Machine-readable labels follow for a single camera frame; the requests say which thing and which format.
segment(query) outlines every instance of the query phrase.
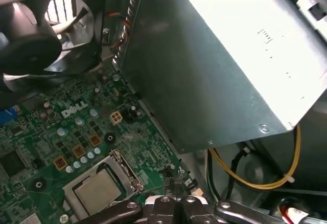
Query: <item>metal lever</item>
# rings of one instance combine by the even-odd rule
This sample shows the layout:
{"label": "metal lever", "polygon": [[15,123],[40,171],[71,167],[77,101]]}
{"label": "metal lever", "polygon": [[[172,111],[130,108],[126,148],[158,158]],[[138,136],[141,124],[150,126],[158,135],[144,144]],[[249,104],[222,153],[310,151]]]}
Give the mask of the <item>metal lever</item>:
{"label": "metal lever", "polygon": [[219,218],[234,224],[285,224],[272,216],[228,200],[217,202],[214,212]]}
{"label": "metal lever", "polygon": [[139,202],[126,200],[85,218],[78,222],[78,224],[133,223],[142,217],[142,209],[142,205]]}

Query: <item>cable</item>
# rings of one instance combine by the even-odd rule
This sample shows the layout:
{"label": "cable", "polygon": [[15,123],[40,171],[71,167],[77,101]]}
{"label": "cable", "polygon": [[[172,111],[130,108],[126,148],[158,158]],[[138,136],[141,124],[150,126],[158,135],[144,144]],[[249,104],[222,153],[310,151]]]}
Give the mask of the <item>cable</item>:
{"label": "cable", "polygon": [[214,179],[213,179],[213,159],[212,159],[210,152],[207,153],[207,160],[208,160],[207,174],[206,174],[207,183],[208,183],[208,186],[209,186],[213,196],[215,197],[215,200],[220,201],[221,196],[215,187],[215,183],[214,183]]}
{"label": "cable", "polygon": [[130,23],[125,19],[125,17],[123,17],[119,12],[108,12],[105,13],[105,17],[118,17],[123,21],[124,26],[126,27],[126,31],[124,34],[124,37],[122,36],[122,38],[112,44],[112,45],[108,45],[106,43],[102,43],[103,46],[108,46],[109,48],[118,48],[121,45],[123,45],[124,43],[128,42],[129,36],[130,36],[130,30],[131,30],[131,25]]}
{"label": "cable", "polygon": [[[246,156],[246,155],[247,155],[247,153],[244,150],[241,150],[236,154],[235,158],[231,161],[230,169],[231,169],[232,172],[236,173],[236,170],[237,170],[237,167],[239,165],[239,162],[240,162],[241,158],[243,156]],[[228,178],[228,186],[227,186],[228,190],[227,190],[227,194],[226,194],[226,200],[229,200],[230,197],[231,197],[231,193],[232,193],[233,188],[234,188],[234,183],[235,183],[235,180],[230,175],[229,178]]]}
{"label": "cable", "polygon": [[280,180],[278,180],[277,182],[273,182],[273,183],[269,183],[269,184],[252,184],[250,182],[245,181],[244,179],[240,178],[238,175],[236,175],[234,172],[231,171],[231,169],[229,169],[229,167],[223,162],[223,160],[220,158],[220,156],[218,155],[218,153],[215,151],[215,149],[210,149],[210,152],[212,154],[212,156],[215,158],[215,160],[224,168],[224,170],[230,175],[232,176],[236,181],[254,188],[254,189],[258,189],[258,190],[272,190],[272,189],[276,189],[280,186],[282,186],[284,183],[286,183],[287,181],[289,181],[291,178],[291,176],[293,175],[297,164],[298,164],[298,160],[300,157],[300,150],[301,150],[301,132],[300,132],[300,126],[297,125],[296,127],[296,134],[295,134],[295,149],[294,149],[294,156],[293,156],[293,162],[292,165],[289,169],[289,171],[287,172],[287,174],[285,174]]}

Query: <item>cable tie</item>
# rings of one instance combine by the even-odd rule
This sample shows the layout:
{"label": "cable tie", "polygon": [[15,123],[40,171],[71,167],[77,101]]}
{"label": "cable tie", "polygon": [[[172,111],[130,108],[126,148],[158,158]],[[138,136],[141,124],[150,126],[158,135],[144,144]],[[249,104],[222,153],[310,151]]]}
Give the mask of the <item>cable tie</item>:
{"label": "cable tie", "polygon": [[290,182],[290,183],[294,183],[295,182],[295,179],[292,176],[287,175],[287,174],[284,174],[283,176],[286,178],[286,180],[288,182]]}
{"label": "cable tie", "polygon": [[249,154],[251,152],[250,149],[247,146],[245,146],[243,148],[243,150],[246,152],[246,154]]}

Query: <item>chip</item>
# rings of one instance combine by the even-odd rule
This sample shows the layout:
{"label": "chip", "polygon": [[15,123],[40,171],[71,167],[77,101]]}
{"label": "chip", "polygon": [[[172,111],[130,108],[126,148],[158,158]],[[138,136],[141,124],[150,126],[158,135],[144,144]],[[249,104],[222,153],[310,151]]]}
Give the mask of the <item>chip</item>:
{"label": "chip", "polygon": [[96,126],[96,123],[95,123],[94,121],[91,121],[91,122],[89,122],[89,125],[90,125],[91,127],[94,127],[94,126]]}
{"label": "chip", "polygon": [[99,127],[99,126],[95,126],[95,127],[93,128],[93,130],[94,130],[95,133],[96,133],[96,132],[99,132],[99,131],[100,131],[100,127]]}
{"label": "chip", "polygon": [[60,171],[68,166],[66,159],[63,156],[59,156],[53,160],[54,165]]}
{"label": "chip", "polygon": [[84,141],[83,143],[81,143],[81,145],[82,145],[84,148],[86,148],[86,147],[89,146],[89,143],[88,143],[87,141]]}
{"label": "chip", "polygon": [[85,155],[85,150],[84,150],[84,147],[82,146],[82,145],[77,145],[77,146],[75,146],[73,149],[72,149],[72,151],[73,151],[73,154],[75,155],[75,157],[77,157],[78,159],[81,157],[81,156],[83,156],[83,155]]}
{"label": "chip", "polygon": [[10,129],[10,131],[12,132],[13,135],[16,136],[16,135],[22,133],[22,128],[21,128],[19,125],[17,125],[17,126],[15,126],[15,127],[12,127],[12,128]]}
{"label": "chip", "polygon": [[74,135],[75,135],[76,137],[79,137],[79,136],[81,136],[81,133],[80,133],[79,131],[77,131],[77,132],[74,133]]}
{"label": "chip", "polygon": [[101,131],[99,131],[99,132],[97,132],[97,135],[98,135],[99,137],[101,137],[101,136],[103,135],[103,133],[102,133]]}
{"label": "chip", "polygon": [[101,140],[99,138],[98,135],[92,135],[90,138],[89,138],[90,142],[91,142],[91,145],[93,147],[97,147],[101,144]]}
{"label": "chip", "polygon": [[65,158],[67,158],[67,159],[70,159],[70,158],[73,156],[73,154],[72,154],[70,151],[64,153],[63,155],[64,155]]}
{"label": "chip", "polygon": [[8,177],[13,177],[26,169],[18,151],[12,151],[0,158],[0,164]]}
{"label": "chip", "polygon": [[58,148],[62,148],[63,147],[63,143],[61,141],[57,142],[56,145],[57,145]]}
{"label": "chip", "polygon": [[83,143],[86,141],[86,139],[84,137],[80,137],[80,138],[77,138],[77,140],[80,142],[80,143]]}
{"label": "chip", "polygon": [[105,169],[90,176],[74,192],[90,215],[98,213],[121,195]]}
{"label": "chip", "polygon": [[35,160],[33,160],[33,165],[36,169],[41,169],[45,166],[41,158],[36,158]]}

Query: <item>black wire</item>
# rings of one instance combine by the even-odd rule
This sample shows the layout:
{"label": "black wire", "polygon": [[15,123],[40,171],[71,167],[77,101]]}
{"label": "black wire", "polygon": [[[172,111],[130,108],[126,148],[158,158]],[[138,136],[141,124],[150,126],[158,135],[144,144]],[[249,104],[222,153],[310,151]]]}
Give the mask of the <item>black wire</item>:
{"label": "black wire", "polygon": [[209,183],[211,185],[211,188],[212,188],[216,198],[218,200],[221,200],[222,198],[221,198],[220,194],[218,193],[218,191],[217,191],[217,189],[215,187],[215,183],[214,183],[214,179],[213,179],[213,158],[212,158],[212,155],[211,155],[209,150],[208,150],[207,153],[208,153],[208,174],[207,174],[208,181],[209,181]]}
{"label": "black wire", "polygon": [[[246,155],[247,155],[247,153],[244,150],[241,150],[236,154],[235,158],[231,161],[231,167],[230,167],[230,170],[233,173],[236,173],[236,170],[237,170],[237,167],[239,165],[241,158]],[[234,179],[234,177],[232,177],[230,175],[228,178],[228,187],[227,187],[228,190],[227,190],[227,194],[226,194],[226,200],[229,200],[231,197],[231,193],[234,188],[234,183],[235,183],[235,179]]]}

